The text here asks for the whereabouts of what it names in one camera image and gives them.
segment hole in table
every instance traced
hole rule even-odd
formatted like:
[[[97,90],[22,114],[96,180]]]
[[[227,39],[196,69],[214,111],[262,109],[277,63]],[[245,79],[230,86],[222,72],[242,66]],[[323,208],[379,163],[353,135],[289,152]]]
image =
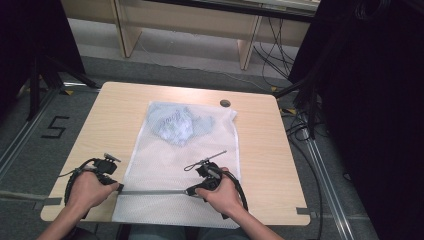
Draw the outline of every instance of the hole in table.
[[[228,101],[228,100],[225,100],[225,99],[221,100],[219,102],[219,104],[221,104],[221,106],[223,106],[223,107],[229,107],[229,106],[231,106],[231,102]]]

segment wooden table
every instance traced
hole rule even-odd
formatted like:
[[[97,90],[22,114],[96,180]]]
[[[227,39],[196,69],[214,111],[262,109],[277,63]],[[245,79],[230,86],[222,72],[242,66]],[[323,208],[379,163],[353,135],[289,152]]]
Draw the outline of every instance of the wooden table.
[[[123,160],[112,175],[122,181],[150,101],[220,106],[228,100],[237,111],[242,187],[249,211],[266,225],[307,225],[306,208],[276,100],[271,95],[108,82],[62,169],[67,173],[85,160],[107,152]],[[58,178],[49,198],[63,197],[67,177]],[[110,222],[117,194],[92,208],[87,221]],[[41,218],[53,221],[64,207],[44,206]]]

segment black curtain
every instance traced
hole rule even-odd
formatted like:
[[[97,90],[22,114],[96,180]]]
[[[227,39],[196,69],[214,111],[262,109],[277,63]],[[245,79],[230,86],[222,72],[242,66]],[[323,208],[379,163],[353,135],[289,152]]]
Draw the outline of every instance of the black curtain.
[[[0,3],[0,117],[26,82],[30,64],[44,54],[85,73],[60,0]]]
[[[340,17],[342,1],[336,2],[322,1],[319,10],[331,16],[341,8]],[[379,2],[368,1],[374,10]],[[392,0],[380,17],[357,19],[316,85],[331,135],[383,240],[424,235],[422,7],[421,1]],[[333,30],[311,26],[292,81],[308,72]]]

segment wrist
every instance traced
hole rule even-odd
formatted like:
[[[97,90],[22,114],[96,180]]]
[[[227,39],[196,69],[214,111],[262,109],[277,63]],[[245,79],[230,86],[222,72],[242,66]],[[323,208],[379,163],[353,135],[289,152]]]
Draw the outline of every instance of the wrist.
[[[82,204],[68,204],[65,206],[64,210],[70,214],[72,218],[78,219],[78,221],[87,214],[90,210],[89,207]]]
[[[228,217],[230,217],[231,219],[237,218],[240,215],[247,213],[246,209],[243,208],[243,206],[238,205],[236,207],[232,207],[230,208],[226,213],[224,213],[225,215],[227,215]]]

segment person's right hand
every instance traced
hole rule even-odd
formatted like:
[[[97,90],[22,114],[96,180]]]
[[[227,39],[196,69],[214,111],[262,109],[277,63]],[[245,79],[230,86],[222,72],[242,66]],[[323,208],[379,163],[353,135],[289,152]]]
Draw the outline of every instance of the person's right hand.
[[[197,195],[206,199],[216,211],[230,218],[235,212],[244,209],[234,183],[225,174],[222,174],[221,183],[214,191],[204,188],[196,188],[195,191]]]

